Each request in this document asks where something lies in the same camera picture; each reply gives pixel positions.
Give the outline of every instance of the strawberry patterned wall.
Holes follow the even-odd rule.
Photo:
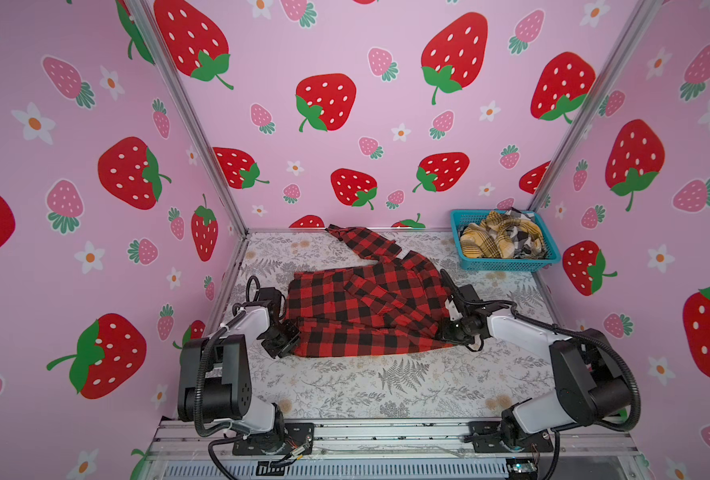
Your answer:
[[[640,383],[650,472],[710,478],[710,0],[662,5],[541,211],[563,320]]]
[[[528,206],[633,0],[147,0],[249,227]]]
[[[237,235],[124,5],[16,6],[0,2],[0,478],[137,478]]]

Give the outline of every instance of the red plaid shirt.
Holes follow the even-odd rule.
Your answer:
[[[449,313],[432,262],[414,251],[398,258],[400,246],[368,228],[330,225],[327,231],[360,258],[379,263],[293,275],[286,318],[301,332],[294,355],[391,355],[451,346],[435,340]]]

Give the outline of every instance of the clothing pile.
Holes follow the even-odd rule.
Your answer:
[[[465,227],[459,238],[462,254],[467,258],[545,258],[545,239],[533,218],[534,214],[515,208],[504,214],[491,210],[480,224]]]

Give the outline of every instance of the teal plastic basket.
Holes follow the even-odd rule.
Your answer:
[[[451,226],[453,227],[453,241],[456,244],[456,253],[459,255],[459,265],[465,270],[495,270],[513,272],[536,272],[545,265],[560,262],[558,246],[547,230],[547,225],[542,217],[528,210],[521,210],[524,214],[534,214],[534,222],[542,229],[542,235],[547,243],[547,256],[543,260],[528,259],[503,259],[503,258],[467,258],[462,254],[459,236],[468,224],[479,224],[492,210],[451,210]],[[506,214],[506,210],[495,210]]]

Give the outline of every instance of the pink wallpaper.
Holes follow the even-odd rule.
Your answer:
[[[710,0],[663,5],[608,95],[542,210],[543,276],[634,370],[653,475],[710,478]]]
[[[0,2],[0,478],[135,478],[175,411],[176,346],[202,334],[237,236],[123,5],[12,6]]]
[[[276,228],[528,206],[635,4],[148,1],[247,225]]]

